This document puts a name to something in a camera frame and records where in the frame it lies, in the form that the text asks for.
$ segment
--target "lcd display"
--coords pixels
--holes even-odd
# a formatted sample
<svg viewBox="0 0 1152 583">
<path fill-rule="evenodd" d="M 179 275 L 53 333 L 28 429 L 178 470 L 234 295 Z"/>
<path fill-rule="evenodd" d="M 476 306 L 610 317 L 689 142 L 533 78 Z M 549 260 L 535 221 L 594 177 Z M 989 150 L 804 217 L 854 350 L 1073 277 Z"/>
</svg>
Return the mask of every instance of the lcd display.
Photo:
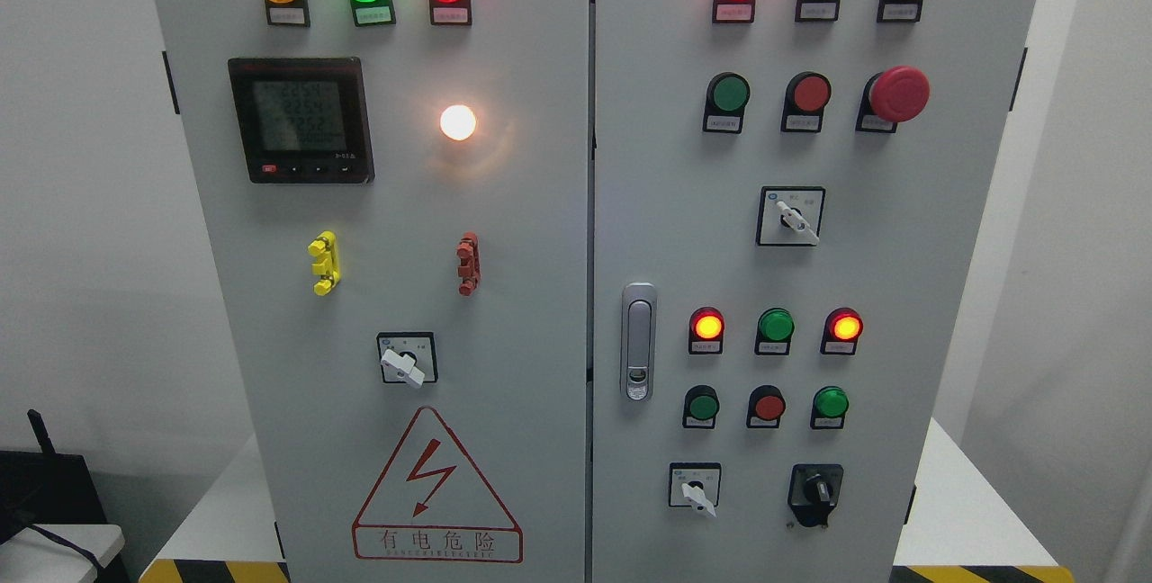
<svg viewBox="0 0 1152 583">
<path fill-rule="evenodd" d="M 347 151 L 336 82 L 252 82 L 266 151 Z"/>
</svg>

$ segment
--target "high voltage warning triangle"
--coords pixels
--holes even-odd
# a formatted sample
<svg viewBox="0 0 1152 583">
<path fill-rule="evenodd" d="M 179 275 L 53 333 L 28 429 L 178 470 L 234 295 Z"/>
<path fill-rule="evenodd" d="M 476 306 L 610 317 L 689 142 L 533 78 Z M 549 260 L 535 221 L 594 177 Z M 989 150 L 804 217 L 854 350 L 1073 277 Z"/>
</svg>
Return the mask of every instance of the high voltage warning triangle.
<svg viewBox="0 0 1152 583">
<path fill-rule="evenodd" d="M 416 410 L 356 521 L 358 559 L 522 562 L 524 532 L 440 412 Z"/>
</svg>

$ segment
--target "digital power meter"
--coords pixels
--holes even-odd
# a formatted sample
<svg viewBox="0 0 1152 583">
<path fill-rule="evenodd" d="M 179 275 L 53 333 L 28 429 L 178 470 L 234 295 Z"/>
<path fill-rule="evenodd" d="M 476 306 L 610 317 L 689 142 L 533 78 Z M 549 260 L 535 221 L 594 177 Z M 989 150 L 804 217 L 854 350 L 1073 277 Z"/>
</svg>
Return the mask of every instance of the digital power meter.
<svg viewBox="0 0 1152 583">
<path fill-rule="evenodd" d="M 255 183 L 365 183 L 376 176 L 359 59 L 229 59 Z"/>
</svg>

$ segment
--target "white wall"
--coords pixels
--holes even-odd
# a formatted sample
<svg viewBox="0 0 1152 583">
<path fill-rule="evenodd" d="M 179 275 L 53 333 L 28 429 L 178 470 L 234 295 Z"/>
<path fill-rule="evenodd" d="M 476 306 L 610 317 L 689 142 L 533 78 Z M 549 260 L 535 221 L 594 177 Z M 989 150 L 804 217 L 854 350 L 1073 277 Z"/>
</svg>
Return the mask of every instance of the white wall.
<svg viewBox="0 0 1152 583">
<path fill-rule="evenodd" d="M 1028 63 L 1016 107 L 1005 124 L 1000 156 L 976 237 L 968 283 L 956 316 L 948 358 L 932 415 L 956 441 L 964 437 L 968 410 L 984 350 L 992 333 L 1013 243 L 1024 209 L 1024 194 L 1040 149 L 1040 135 L 1052 103 L 1056 73 L 1068 39 L 1076 0 L 1036 0 L 1028 33 Z"/>
<path fill-rule="evenodd" d="M 1150 14 L 1076 5 L 962 444 L 1079 583 L 1152 581 Z"/>
<path fill-rule="evenodd" d="M 152 0 L 0 0 L 0 447 L 83 453 L 129 567 L 251 432 Z"/>
</svg>

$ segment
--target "emergency stop button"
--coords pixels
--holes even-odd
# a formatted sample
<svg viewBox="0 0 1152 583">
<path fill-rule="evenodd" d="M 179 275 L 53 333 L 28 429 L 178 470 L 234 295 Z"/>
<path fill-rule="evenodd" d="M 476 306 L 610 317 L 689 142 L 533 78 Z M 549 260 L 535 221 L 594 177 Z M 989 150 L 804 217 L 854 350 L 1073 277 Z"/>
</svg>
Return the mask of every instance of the emergency stop button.
<svg viewBox="0 0 1152 583">
<path fill-rule="evenodd" d="M 932 90 L 927 75 L 911 66 L 897 66 L 869 80 L 864 88 L 856 130 L 894 132 L 924 111 Z"/>
</svg>

